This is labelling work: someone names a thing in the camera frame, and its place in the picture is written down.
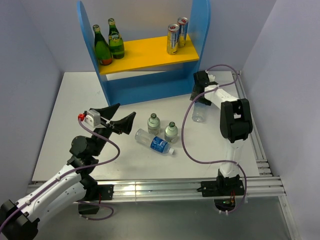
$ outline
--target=green glass bottle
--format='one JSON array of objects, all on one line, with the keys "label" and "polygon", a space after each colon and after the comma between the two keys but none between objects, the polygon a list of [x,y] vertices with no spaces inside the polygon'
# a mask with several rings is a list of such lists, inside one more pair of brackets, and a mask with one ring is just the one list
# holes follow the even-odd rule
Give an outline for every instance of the green glass bottle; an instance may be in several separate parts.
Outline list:
[{"label": "green glass bottle", "polygon": [[125,56],[125,45],[119,33],[116,22],[113,18],[108,19],[109,30],[109,45],[112,52],[112,56],[115,59],[122,59]]},{"label": "green glass bottle", "polygon": [[112,63],[112,54],[110,47],[106,42],[104,36],[100,32],[99,25],[93,25],[94,31],[94,51],[95,55],[98,58],[98,61],[102,65],[109,65]]}]

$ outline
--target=plastic water bottle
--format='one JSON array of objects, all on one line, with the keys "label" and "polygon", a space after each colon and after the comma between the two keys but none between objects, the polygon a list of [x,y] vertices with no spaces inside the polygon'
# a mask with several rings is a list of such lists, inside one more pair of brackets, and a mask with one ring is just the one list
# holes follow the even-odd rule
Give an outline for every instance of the plastic water bottle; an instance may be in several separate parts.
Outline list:
[{"label": "plastic water bottle", "polygon": [[206,120],[206,105],[200,102],[195,102],[193,107],[192,120],[197,123],[202,123]]},{"label": "plastic water bottle", "polygon": [[134,139],[138,143],[152,148],[153,150],[162,154],[169,153],[172,155],[175,151],[167,141],[161,139],[158,136],[154,136],[141,128],[136,132]]},{"label": "plastic water bottle", "polygon": [[148,119],[148,132],[155,136],[157,136],[160,132],[160,119],[155,113],[152,113]]},{"label": "plastic water bottle", "polygon": [[171,144],[174,144],[178,140],[178,128],[176,124],[171,121],[168,126],[166,126],[164,131],[164,139]]}]

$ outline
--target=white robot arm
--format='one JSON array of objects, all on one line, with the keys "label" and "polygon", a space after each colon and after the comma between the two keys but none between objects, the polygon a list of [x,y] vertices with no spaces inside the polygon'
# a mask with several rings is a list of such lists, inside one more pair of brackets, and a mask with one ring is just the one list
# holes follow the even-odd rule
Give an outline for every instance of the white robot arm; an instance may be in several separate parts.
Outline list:
[{"label": "white robot arm", "polygon": [[206,71],[196,72],[193,77],[195,84],[190,100],[195,99],[203,92],[216,89],[205,93],[196,102],[205,105],[214,104],[220,109],[220,131],[226,141],[224,160],[233,162],[222,163],[216,181],[211,181],[207,185],[205,182],[201,182],[201,188],[198,190],[202,192],[203,197],[229,196],[231,193],[243,195],[244,186],[240,180],[237,164],[241,159],[245,140],[253,130],[249,101],[245,98],[234,97],[220,88],[219,84],[215,82],[215,76]]},{"label": "white robot arm", "polygon": [[[215,76],[208,74],[209,81],[215,82]],[[221,105],[224,102],[237,102],[239,98],[232,96],[222,88],[219,88],[218,84],[209,85],[204,88],[204,91],[210,91],[218,87],[216,91],[212,91],[206,93],[204,98],[216,105],[219,109],[221,109]],[[225,140],[225,160],[231,160],[239,163],[240,157],[242,154],[242,148],[244,145],[244,140],[240,139],[233,143],[230,142],[229,139]],[[220,172],[225,178],[233,178],[239,174],[239,167],[235,164],[224,162],[220,166]]]},{"label": "white robot arm", "polygon": [[102,200],[112,198],[111,190],[99,186],[90,173],[99,162],[93,156],[100,155],[111,134],[129,134],[132,130],[135,112],[121,120],[111,120],[119,106],[91,108],[78,116],[79,121],[95,128],[93,135],[73,139],[71,158],[46,183],[15,203],[7,200],[1,205],[0,233],[8,240],[32,240],[50,218],[68,205],[80,200],[95,201],[99,196]]}]

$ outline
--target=blue bottle label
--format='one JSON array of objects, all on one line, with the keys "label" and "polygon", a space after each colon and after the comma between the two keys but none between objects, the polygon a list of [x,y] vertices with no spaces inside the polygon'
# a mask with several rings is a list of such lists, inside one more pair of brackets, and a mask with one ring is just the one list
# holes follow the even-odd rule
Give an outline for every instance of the blue bottle label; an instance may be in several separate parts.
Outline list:
[{"label": "blue bottle label", "polygon": [[164,152],[164,149],[166,147],[168,143],[161,139],[160,137],[156,136],[154,137],[154,139],[152,140],[152,143],[151,143],[151,148],[156,150],[157,152],[159,153],[163,153]]}]

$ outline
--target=silver can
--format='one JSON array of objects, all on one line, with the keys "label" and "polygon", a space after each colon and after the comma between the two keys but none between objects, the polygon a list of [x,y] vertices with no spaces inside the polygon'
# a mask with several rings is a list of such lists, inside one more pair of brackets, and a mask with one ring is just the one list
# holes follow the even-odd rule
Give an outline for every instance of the silver can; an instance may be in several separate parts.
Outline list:
[{"label": "silver can", "polygon": [[178,26],[179,26],[178,46],[179,46],[179,48],[183,48],[186,45],[188,24],[189,24],[188,18],[186,18],[186,17],[179,17],[178,18]]},{"label": "silver can", "polygon": [[178,51],[179,26],[170,24],[168,26],[168,37],[166,40],[166,52],[170,55],[176,54]]}]

